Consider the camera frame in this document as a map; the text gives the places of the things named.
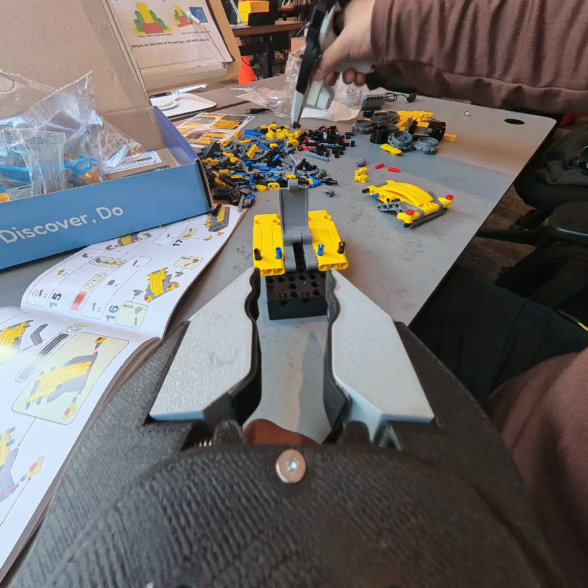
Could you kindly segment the clear bags of brick parts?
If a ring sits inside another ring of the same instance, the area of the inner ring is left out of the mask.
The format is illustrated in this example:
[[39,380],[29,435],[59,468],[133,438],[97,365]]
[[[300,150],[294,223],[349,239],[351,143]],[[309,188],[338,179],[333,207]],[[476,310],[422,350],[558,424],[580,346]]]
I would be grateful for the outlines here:
[[1,202],[103,182],[132,149],[97,113],[92,72],[59,89],[1,72]]

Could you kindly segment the pile of small brick parts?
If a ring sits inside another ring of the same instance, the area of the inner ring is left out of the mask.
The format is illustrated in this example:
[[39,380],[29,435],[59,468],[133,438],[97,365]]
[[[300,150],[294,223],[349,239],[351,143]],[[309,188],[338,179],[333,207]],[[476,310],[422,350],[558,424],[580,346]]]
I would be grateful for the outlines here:
[[211,142],[199,158],[214,200],[248,208],[258,192],[288,187],[290,181],[300,187],[334,187],[337,180],[319,163],[355,147],[355,134],[336,126],[290,130],[272,124]]

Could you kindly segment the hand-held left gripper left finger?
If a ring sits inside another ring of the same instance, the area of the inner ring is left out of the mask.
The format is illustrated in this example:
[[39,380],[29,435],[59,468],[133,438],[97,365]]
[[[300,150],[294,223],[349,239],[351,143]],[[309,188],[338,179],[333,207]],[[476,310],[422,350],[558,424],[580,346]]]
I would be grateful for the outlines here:
[[192,420],[214,429],[244,424],[261,401],[256,320],[261,277],[249,268],[198,310],[178,346],[149,415]]

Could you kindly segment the laminated instruction sign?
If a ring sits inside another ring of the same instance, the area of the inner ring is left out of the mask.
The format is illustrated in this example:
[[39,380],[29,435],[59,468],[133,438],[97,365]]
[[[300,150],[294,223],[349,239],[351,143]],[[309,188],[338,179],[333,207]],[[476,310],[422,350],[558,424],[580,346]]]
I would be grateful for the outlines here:
[[146,93],[237,77],[241,56],[221,1],[109,1]]

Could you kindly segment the yellow and black brick assembly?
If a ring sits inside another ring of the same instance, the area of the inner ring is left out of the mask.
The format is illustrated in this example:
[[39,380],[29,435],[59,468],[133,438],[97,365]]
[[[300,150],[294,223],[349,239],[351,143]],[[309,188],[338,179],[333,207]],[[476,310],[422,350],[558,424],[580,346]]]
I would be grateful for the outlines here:
[[254,217],[254,266],[265,279],[270,320],[325,316],[326,273],[348,267],[346,245],[327,210],[309,210],[308,186],[297,179],[277,191],[278,213]]

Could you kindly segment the yellow curved brick assembly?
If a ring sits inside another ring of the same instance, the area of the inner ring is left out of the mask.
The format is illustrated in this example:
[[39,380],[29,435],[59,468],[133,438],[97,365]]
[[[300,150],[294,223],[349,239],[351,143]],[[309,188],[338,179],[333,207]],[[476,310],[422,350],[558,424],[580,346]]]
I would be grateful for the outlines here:
[[395,214],[404,228],[411,229],[442,216],[454,201],[454,195],[437,197],[433,192],[394,180],[368,186],[362,193],[378,202],[378,211]]

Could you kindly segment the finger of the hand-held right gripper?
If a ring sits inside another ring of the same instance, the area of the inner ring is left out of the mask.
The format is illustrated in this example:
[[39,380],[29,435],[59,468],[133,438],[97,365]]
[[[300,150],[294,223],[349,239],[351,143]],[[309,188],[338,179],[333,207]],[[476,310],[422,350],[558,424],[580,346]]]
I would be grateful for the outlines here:
[[324,8],[313,8],[306,28],[305,50],[300,63],[295,92],[293,94],[290,119],[292,127],[300,127],[299,119],[303,110],[303,103],[308,84],[312,77],[315,62],[320,57],[320,27],[324,19]]
[[328,111],[334,99],[334,87],[326,81],[317,81],[308,77],[302,99],[302,111],[312,109],[316,111]]

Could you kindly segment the pile of wheels and tires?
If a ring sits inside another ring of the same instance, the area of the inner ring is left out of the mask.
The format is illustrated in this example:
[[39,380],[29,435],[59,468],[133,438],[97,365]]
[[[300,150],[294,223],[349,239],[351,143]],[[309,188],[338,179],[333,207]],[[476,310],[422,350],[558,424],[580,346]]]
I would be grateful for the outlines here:
[[399,129],[397,111],[378,111],[370,118],[358,119],[353,124],[356,134],[367,134],[371,143],[381,145],[388,143],[405,152],[416,151],[425,155],[437,154],[442,141],[453,141],[455,135],[448,134],[446,123],[435,116],[426,129],[411,125],[410,128]]

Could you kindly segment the sticker sheet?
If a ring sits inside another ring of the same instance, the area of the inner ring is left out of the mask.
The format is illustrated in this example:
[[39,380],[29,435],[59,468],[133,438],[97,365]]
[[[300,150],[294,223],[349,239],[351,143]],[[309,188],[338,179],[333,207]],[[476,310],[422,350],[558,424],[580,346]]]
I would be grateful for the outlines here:
[[254,120],[254,115],[200,113],[176,126],[181,136],[196,152],[203,151],[211,143],[226,144],[234,136],[243,137],[243,129]]

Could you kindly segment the person's right hand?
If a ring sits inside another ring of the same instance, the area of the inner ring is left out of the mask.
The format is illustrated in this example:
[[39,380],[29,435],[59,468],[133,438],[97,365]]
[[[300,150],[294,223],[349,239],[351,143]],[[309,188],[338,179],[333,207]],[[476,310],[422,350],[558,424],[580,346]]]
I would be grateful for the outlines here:
[[326,80],[328,85],[337,82],[340,73],[335,69],[343,62],[375,62],[371,47],[371,17],[375,1],[349,1],[335,20],[339,34],[322,54],[313,70],[314,80]]

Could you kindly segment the grey desk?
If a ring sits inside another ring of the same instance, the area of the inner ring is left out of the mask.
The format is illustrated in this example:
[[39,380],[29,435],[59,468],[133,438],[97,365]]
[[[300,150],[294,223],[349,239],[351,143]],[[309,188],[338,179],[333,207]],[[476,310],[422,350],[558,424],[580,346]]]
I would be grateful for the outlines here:
[[[452,268],[502,196],[553,132],[555,120],[500,109],[418,96],[399,98],[386,109],[433,112],[446,122],[454,142],[436,155],[389,156],[369,142],[326,164],[338,181],[331,198],[312,189],[312,210],[325,209],[346,242],[349,268],[343,275],[394,320],[409,324]],[[415,229],[404,228],[353,181],[357,158],[365,158],[368,182],[395,178],[437,196],[454,195],[452,209]],[[374,170],[376,164],[386,166]],[[401,170],[387,172],[388,166]],[[325,318],[271,321],[262,283],[259,333],[262,400],[251,420],[262,418],[321,442],[330,428],[322,401]]]

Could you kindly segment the black office chair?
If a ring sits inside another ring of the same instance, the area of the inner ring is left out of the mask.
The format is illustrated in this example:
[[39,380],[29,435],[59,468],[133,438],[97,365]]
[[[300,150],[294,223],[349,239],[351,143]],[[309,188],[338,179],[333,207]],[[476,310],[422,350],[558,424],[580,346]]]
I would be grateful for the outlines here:
[[568,241],[587,246],[587,124],[558,130],[513,182],[530,207],[509,229],[476,237],[529,246]]

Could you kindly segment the white stand base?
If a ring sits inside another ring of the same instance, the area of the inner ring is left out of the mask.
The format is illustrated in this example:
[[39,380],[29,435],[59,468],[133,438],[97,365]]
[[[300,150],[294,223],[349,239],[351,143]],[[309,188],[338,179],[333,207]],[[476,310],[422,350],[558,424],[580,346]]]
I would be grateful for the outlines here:
[[157,107],[167,118],[177,118],[206,111],[216,107],[214,101],[192,93],[172,92],[150,98],[153,107]]

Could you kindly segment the blue cardboard kit box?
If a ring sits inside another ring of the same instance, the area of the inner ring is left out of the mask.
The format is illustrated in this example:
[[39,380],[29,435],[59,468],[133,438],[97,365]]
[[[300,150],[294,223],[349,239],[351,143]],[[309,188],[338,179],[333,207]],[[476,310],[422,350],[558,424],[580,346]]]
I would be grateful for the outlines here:
[[108,1],[1,1],[1,72],[54,89],[92,72],[98,114],[171,165],[2,204],[2,269],[211,211],[203,166],[151,105]]

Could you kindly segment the instruction booklet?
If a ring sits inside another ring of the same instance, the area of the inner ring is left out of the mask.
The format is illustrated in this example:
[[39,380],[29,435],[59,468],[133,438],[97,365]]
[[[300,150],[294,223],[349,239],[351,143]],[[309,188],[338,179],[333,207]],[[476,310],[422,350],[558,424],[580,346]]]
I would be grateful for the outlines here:
[[37,277],[19,307],[1,309],[1,575],[96,407],[163,338],[244,215],[220,205],[89,246]]

